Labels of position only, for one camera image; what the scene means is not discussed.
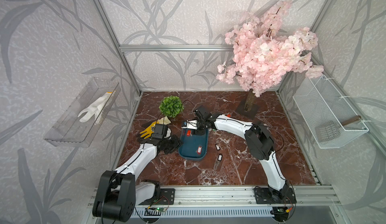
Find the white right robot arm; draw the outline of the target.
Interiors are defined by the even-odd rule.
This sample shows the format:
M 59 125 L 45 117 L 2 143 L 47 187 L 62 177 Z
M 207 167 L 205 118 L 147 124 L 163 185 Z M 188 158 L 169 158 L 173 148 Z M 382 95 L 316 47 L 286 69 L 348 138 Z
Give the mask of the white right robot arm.
M 236 120 L 220 113 L 210 113 L 204 106 L 194 110 L 197 129 L 211 128 L 243 138 L 252 157 L 259 160 L 268 181 L 268 196 L 275 203 L 286 199 L 290 186 L 283 176 L 274 150 L 274 140 L 266 126 Z

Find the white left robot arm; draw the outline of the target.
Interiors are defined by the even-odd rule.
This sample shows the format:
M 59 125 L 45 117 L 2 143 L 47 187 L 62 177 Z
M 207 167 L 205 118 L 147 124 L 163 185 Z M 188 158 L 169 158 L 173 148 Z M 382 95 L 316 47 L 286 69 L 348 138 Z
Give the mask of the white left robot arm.
M 144 181 L 138 185 L 136 181 L 160 152 L 173 153 L 183 144 L 180 137 L 169 132 L 167 125 L 157 123 L 150 137 L 140 139 L 139 149 L 128 161 L 116 170 L 102 174 L 92 208 L 94 217 L 126 222 L 136 206 L 144 202 L 155 203 L 161 198 L 157 181 Z

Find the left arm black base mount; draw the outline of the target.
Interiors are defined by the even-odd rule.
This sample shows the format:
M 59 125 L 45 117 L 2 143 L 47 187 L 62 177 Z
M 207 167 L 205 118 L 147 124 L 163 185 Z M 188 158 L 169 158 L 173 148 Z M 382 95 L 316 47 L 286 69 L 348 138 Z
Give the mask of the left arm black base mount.
M 160 183 L 158 181 L 153 180 L 146 180 L 142 182 L 141 184 L 153 184 L 155 189 L 153 192 L 153 196 L 150 199 L 144 200 L 141 205 L 155 205 L 155 204 L 162 204 L 162 205 L 173 205 L 174 204 L 174 198 L 176 195 L 176 189 L 175 188 L 164 188 L 161 187 Z

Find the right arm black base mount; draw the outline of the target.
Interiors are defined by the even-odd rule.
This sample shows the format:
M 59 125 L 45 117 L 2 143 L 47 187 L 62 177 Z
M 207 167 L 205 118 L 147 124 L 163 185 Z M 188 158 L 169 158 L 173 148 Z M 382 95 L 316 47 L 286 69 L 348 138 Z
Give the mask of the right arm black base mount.
M 296 204 L 294 190 L 288 185 L 277 191 L 271 187 L 256 186 L 253 189 L 255 201 L 257 204 Z

